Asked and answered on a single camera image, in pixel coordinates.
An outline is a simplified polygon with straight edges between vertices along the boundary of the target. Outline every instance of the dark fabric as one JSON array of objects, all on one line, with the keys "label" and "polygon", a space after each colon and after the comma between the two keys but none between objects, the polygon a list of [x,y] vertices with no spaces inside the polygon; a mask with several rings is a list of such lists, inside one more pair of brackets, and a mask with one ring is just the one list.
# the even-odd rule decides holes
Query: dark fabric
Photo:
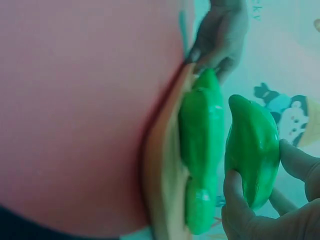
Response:
[{"label": "dark fabric", "polygon": [[84,238],[62,234],[25,220],[0,207],[0,240],[119,240],[118,238]]}]

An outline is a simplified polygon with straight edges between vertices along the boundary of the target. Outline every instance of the green model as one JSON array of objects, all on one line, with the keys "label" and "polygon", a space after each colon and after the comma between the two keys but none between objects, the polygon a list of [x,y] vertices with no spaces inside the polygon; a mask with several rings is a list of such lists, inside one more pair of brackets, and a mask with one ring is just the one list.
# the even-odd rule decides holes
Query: green model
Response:
[{"label": "green model", "polygon": [[224,108],[218,79],[208,69],[182,100],[180,151],[190,177],[185,193],[185,221],[199,235],[208,231],[216,207],[217,166],[224,148]]},{"label": "green model", "polygon": [[226,141],[225,172],[242,177],[249,207],[258,209],[268,200],[280,164],[279,135],[270,112],[240,95],[229,98],[232,125]]}]

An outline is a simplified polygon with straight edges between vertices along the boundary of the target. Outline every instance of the green object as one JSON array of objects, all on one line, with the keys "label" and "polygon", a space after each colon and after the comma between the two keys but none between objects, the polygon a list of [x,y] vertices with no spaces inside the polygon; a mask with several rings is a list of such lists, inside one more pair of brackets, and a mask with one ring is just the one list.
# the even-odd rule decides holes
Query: green object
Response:
[{"label": "green object", "polygon": [[229,98],[232,125],[226,141],[224,170],[242,178],[249,207],[262,207],[271,195],[280,164],[279,135],[270,112],[240,95]]},{"label": "green object", "polygon": [[208,231],[216,207],[216,171],[223,156],[224,108],[218,79],[208,69],[182,100],[180,152],[190,177],[185,193],[185,222],[199,235]]}]

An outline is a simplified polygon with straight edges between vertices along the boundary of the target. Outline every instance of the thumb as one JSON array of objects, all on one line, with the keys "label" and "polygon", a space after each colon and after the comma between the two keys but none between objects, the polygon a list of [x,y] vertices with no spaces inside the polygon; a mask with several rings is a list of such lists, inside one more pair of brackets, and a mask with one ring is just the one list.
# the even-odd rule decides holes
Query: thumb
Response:
[{"label": "thumb", "polygon": [[200,55],[201,55],[201,50],[197,46],[197,43],[195,43],[192,49],[190,50],[188,57],[185,60],[185,63],[186,64],[196,63],[199,60]]},{"label": "thumb", "polygon": [[230,45],[224,43],[218,45],[207,55],[204,55],[201,59],[198,60],[195,67],[196,72],[200,72],[203,69],[214,69],[216,70],[220,63],[229,56],[230,54]]}]

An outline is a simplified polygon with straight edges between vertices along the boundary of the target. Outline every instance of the finger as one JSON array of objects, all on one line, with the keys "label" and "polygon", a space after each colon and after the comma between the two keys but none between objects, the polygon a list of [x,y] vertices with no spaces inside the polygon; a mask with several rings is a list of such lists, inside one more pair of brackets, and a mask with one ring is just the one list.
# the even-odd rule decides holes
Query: finger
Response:
[{"label": "finger", "polygon": [[204,69],[216,69],[220,65],[220,62],[228,57],[229,54],[230,50],[228,44],[217,46],[213,51],[198,61],[194,69],[195,73]]},{"label": "finger", "polygon": [[248,223],[255,217],[244,199],[242,179],[238,172],[231,170],[226,173],[223,184],[227,222],[240,235]]},{"label": "finger", "polygon": [[297,206],[288,200],[279,190],[273,189],[269,197],[270,203],[280,216],[297,210]]},{"label": "finger", "polygon": [[284,169],[293,177],[305,181],[310,171],[319,165],[316,157],[292,146],[287,140],[280,141],[280,157]]},{"label": "finger", "polygon": [[222,218],[222,227],[223,230],[228,238],[228,240],[236,240],[240,239],[239,234],[232,227],[229,225],[227,221],[227,207],[223,206],[221,209],[221,218]]},{"label": "finger", "polygon": [[189,55],[185,60],[185,63],[186,64],[196,63],[199,60],[200,55],[201,55],[201,50],[200,48],[198,48],[197,43],[195,43],[192,49],[190,50]]},{"label": "finger", "polygon": [[284,169],[293,177],[305,182],[308,201],[320,198],[320,160],[292,146],[286,140],[280,141],[280,157]]}]

